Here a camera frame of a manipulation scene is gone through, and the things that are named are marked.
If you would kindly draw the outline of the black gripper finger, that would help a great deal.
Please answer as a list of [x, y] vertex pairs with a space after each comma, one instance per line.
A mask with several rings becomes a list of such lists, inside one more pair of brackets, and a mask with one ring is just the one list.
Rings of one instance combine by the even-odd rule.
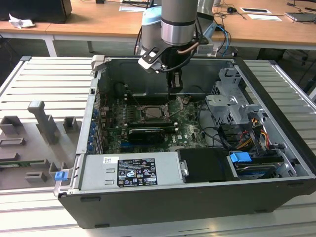
[[168, 99], [175, 99], [183, 89], [182, 70], [167, 72]]

